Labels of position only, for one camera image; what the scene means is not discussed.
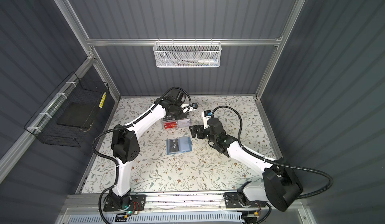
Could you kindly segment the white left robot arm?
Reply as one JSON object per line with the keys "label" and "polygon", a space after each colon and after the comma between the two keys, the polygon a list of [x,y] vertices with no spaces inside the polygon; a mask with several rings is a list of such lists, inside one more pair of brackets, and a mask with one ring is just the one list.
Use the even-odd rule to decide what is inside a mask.
{"label": "white left robot arm", "polygon": [[118,198],[130,193],[130,173],[134,159],[140,153],[139,138],[157,121],[165,117],[180,117],[198,108],[188,93],[180,87],[172,87],[155,100],[139,117],[114,128],[111,149],[117,161],[116,182],[112,193]]}

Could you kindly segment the blue leather card wallet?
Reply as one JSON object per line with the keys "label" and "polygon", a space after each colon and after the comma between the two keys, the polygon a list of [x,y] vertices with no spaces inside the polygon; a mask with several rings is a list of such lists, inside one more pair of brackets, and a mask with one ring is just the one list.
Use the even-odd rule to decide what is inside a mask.
{"label": "blue leather card wallet", "polygon": [[166,153],[167,153],[167,155],[179,154],[179,153],[185,153],[185,152],[191,152],[192,151],[192,141],[191,141],[189,136],[183,136],[183,137],[179,137],[177,139],[178,139],[178,143],[179,143],[179,152],[169,154],[168,144],[167,144],[169,139],[167,139],[167,141],[166,141]]}

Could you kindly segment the clear acrylic card display stand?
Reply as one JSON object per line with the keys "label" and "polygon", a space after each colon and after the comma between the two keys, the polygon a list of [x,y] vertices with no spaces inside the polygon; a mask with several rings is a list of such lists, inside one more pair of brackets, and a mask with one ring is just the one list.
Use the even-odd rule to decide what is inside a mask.
{"label": "clear acrylic card display stand", "polygon": [[183,128],[191,125],[191,119],[189,112],[186,112],[184,108],[187,108],[188,104],[182,104],[181,107],[175,105],[169,105],[166,109],[166,115],[162,119],[164,129]]}

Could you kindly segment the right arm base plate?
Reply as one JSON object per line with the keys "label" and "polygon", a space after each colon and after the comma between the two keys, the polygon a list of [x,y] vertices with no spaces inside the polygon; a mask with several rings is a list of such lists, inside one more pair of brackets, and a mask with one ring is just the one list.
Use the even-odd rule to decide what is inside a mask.
{"label": "right arm base plate", "polygon": [[264,208],[266,205],[261,201],[250,201],[244,194],[240,192],[225,192],[223,195],[225,200],[226,208],[237,209],[237,208]]}

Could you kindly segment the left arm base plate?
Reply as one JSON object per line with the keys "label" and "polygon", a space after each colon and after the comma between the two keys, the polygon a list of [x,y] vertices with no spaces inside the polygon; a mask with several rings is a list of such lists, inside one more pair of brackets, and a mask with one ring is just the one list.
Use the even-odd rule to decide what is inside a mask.
{"label": "left arm base plate", "polygon": [[103,201],[103,211],[140,212],[144,210],[146,198],[147,196],[144,194],[125,195],[123,197],[119,197],[114,193],[109,193]]}

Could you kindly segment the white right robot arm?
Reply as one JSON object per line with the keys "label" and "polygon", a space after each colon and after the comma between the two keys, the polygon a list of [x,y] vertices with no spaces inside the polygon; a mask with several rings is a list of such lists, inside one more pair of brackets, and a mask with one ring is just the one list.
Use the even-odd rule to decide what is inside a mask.
{"label": "white right robot arm", "polygon": [[247,181],[237,189],[239,205],[247,207],[253,202],[269,202],[284,212],[303,192],[295,172],[279,166],[286,163],[285,159],[267,158],[241,146],[237,138],[225,132],[218,118],[210,118],[203,125],[190,126],[189,130],[193,138],[207,139],[211,148],[241,162],[262,177],[262,184]]}

